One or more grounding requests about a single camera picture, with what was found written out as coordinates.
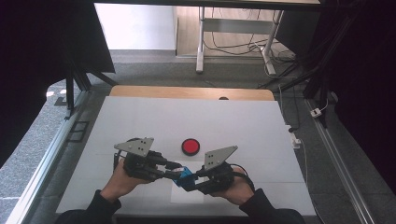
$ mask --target red button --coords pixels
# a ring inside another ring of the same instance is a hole
[[[181,144],[182,151],[188,156],[193,156],[197,154],[199,148],[199,142],[193,138],[186,139],[184,140],[183,144]]]

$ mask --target black curtain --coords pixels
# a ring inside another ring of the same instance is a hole
[[[0,166],[65,78],[68,59],[84,72],[114,72],[94,5],[87,1],[0,2]]]
[[[396,192],[396,3],[367,1],[332,57],[335,111]]]

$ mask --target wall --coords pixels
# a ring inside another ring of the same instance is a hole
[[[174,7],[95,4],[109,49],[176,50]]]

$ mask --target clamp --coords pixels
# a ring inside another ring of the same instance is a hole
[[[202,169],[195,174],[182,176],[175,183],[186,191],[199,190],[203,194],[210,194],[228,189],[233,184],[234,177],[239,176],[246,179],[254,191],[253,182],[248,175],[235,172],[232,165],[226,162],[237,149],[237,146],[233,146],[206,152]],[[199,177],[207,177],[208,180],[195,184]]]
[[[124,170],[128,176],[154,181],[159,178],[179,179],[181,172],[172,170],[182,167],[180,163],[168,161],[160,152],[151,151],[154,138],[133,138],[125,143],[114,146],[119,152],[114,154],[114,169],[119,164],[122,151],[127,152],[124,161]],[[157,169],[165,166],[166,171]]]

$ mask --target white tabletop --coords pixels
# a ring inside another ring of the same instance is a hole
[[[193,172],[206,151],[238,146],[227,160],[245,167],[256,189],[276,208],[314,216],[309,193],[277,102],[107,97],[69,182],[57,213],[85,209],[96,189],[112,174],[114,145],[135,137],[153,137],[151,150],[179,161]],[[184,155],[187,138],[200,152]],[[244,216],[237,206],[199,191],[184,192],[169,179],[138,186],[122,197],[117,214],[132,216]]]

